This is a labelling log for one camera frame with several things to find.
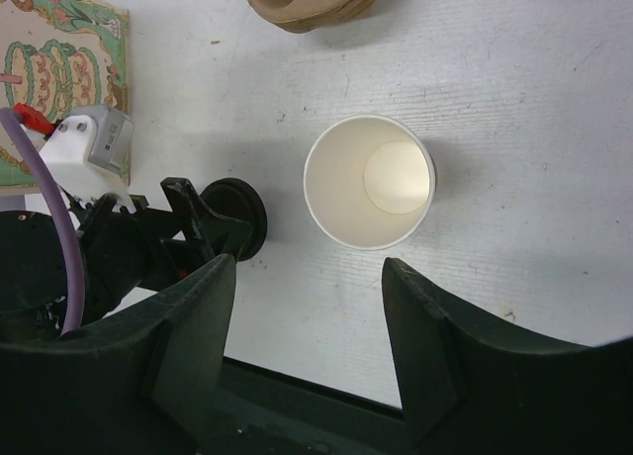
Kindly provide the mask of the brown paper coffee cup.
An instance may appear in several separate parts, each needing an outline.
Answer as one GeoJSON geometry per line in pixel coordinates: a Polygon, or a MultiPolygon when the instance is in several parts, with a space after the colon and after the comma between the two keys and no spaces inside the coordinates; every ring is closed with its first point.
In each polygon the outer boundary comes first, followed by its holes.
{"type": "Polygon", "coordinates": [[[303,187],[312,218],[329,238],[357,250],[382,250],[406,240],[427,216],[436,167],[408,127],[358,115],[318,137],[303,187]]]}

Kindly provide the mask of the black plastic cup lid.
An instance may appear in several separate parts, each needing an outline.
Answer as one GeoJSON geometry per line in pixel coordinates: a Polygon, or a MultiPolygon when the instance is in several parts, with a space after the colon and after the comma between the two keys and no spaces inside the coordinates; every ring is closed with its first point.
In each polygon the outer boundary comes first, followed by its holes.
{"type": "Polygon", "coordinates": [[[201,197],[217,215],[231,219],[231,232],[220,253],[230,253],[239,262],[254,257],[268,230],[266,210],[257,192],[241,179],[223,178],[207,186],[201,197]]]}

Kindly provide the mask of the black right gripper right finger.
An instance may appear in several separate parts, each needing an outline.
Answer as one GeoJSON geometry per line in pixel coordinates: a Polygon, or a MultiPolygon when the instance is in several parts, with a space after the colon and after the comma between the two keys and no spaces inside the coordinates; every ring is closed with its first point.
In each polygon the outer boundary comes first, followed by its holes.
{"type": "Polygon", "coordinates": [[[399,259],[382,295],[420,454],[628,454],[632,342],[584,346],[497,317],[399,259]]]}

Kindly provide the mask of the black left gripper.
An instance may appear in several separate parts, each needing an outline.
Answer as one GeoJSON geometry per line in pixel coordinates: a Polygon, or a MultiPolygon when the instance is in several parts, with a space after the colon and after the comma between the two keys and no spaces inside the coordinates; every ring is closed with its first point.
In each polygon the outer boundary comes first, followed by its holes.
{"type": "Polygon", "coordinates": [[[52,340],[101,319],[145,272],[186,277],[219,255],[235,260],[220,253],[231,219],[213,212],[187,178],[168,177],[160,187],[168,211],[142,195],[133,196],[134,214],[117,211],[112,195],[86,209],[71,199],[79,227],[66,234],[49,215],[2,212],[1,340],[52,340]]]}

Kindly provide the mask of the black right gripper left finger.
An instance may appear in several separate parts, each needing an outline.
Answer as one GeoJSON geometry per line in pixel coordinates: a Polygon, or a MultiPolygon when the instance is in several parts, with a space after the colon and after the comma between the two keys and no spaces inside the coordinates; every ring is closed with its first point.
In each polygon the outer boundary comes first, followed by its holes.
{"type": "Polygon", "coordinates": [[[5,454],[194,454],[226,346],[236,264],[215,258],[111,317],[1,347],[5,454]]]}

